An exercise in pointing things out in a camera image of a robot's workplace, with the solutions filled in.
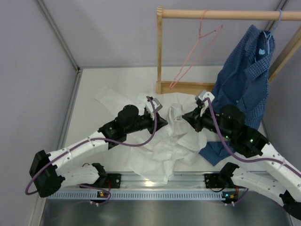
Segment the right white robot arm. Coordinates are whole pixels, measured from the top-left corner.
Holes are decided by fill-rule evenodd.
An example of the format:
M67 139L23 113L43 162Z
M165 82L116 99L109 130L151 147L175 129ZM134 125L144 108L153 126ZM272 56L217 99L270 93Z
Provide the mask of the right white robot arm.
M301 172L275 149L258 130L245 125L245 114L234 105L225 105L219 114L201 107L183 115L195 131L208 129L221 138L226 150L235 159L257 163L273 179L266 179L228 162L220 171L219 182L224 187L242 186L264 195L296 219L301 218Z

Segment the white shirt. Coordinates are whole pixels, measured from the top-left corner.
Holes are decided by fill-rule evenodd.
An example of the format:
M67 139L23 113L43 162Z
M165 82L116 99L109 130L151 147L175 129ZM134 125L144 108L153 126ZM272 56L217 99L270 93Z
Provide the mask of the white shirt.
M103 104L113 115L117 115L126 105L136 105L139 114L142 114L147 96L160 101L163 108L158 113L168 122L168 125L159 129L146 145L131 147L127 154L125 168L146 178L154 176L171 178L176 162L181 161L191 165L199 151L207 144L204 132L196 132L182 118L185 113L196 107L194 95L182 93L157 95L141 92L134 99L128 99L111 88L104 87L95 95L95 100Z

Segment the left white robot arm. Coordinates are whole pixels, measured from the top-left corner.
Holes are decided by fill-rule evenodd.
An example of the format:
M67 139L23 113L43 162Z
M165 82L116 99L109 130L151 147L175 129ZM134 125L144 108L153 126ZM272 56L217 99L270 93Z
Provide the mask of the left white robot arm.
M106 184L107 172L100 163L81 166L87 158L126 145L127 135L148 130L153 137L168 123L152 108L145 108L142 115L135 105L126 105L117 117L104 124L89 137L60 150L37 152L29 170L30 184L34 184L41 198L56 193L60 188L79 185L101 188Z

